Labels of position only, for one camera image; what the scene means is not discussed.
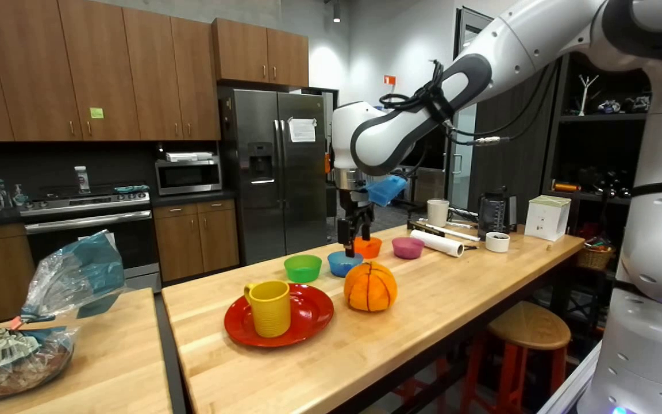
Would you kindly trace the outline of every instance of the oven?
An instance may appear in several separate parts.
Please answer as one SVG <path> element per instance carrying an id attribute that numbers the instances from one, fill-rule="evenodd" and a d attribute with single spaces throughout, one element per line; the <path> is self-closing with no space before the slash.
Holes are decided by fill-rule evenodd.
<path id="1" fill-rule="evenodd" d="M 127 285 L 159 287 L 156 232 L 150 195 L 58 201 L 24 212 L 33 260 L 40 262 L 78 236 L 109 229 L 121 255 Z"/>

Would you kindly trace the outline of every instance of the pink bowl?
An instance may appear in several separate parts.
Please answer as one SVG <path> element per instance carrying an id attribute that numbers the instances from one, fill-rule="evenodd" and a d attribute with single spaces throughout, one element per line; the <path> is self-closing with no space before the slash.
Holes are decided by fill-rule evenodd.
<path id="1" fill-rule="evenodd" d="M 422 242 L 413 236 L 397 236 L 393 240 L 393 252 L 404 260 L 420 258 Z"/>

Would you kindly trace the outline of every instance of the stainless steel refrigerator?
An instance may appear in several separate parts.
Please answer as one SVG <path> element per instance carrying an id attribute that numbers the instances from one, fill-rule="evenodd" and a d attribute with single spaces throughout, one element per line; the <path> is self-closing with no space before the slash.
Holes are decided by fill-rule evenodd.
<path id="1" fill-rule="evenodd" d="M 221 88 L 218 98 L 224 178 L 237 190 L 241 262 L 325 243 L 321 96 Z"/>

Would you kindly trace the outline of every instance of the green bowl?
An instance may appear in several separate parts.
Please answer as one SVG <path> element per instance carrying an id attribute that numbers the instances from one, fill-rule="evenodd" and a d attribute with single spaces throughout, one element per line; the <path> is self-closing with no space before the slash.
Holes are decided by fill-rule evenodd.
<path id="1" fill-rule="evenodd" d="M 312 282 L 321 272 L 321 258 L 318 255 L 293 255 L 286 260 L 286 274 L 295 282 Z"/>

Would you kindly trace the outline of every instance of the kitchen island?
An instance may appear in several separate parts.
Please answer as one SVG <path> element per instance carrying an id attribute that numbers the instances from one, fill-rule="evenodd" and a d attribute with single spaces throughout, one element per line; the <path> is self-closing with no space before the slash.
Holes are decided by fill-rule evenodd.
<path id="1" fill-rule="evenodd" d="M 78 324 L 70 367 L 0 401 L 0 412 L 173 412 L 151 290 L 125 293 Z"/>
<path id="2" fill-rule="evenodd" d="M 286 279 L 286 258 L 166 287 L 167 318 L 194 409 L 335 409 L 584 247 L 580 236 L 544 242 L 512 235 L 507 252 L 481 247 L 450 258 L 426 249 L 418 260 L 399 260 L 393 255 L 391 240 L 403 235 L 406 235 L 404 227 L 374 235 L 383 242 L 378 262 L 393 272 L 399 287 L 397 302 L 386 312 L 348 309 L 345 280 L 330 275 L 327 264 L 327 255 L 341 251 L 341 243 L 306 251 L 325 258 L 321 274 L 311 285 L 328 295 L 334 319 L 325 332 L 293 347 L 237 345 L 224 326 L 244 285 Z"/>

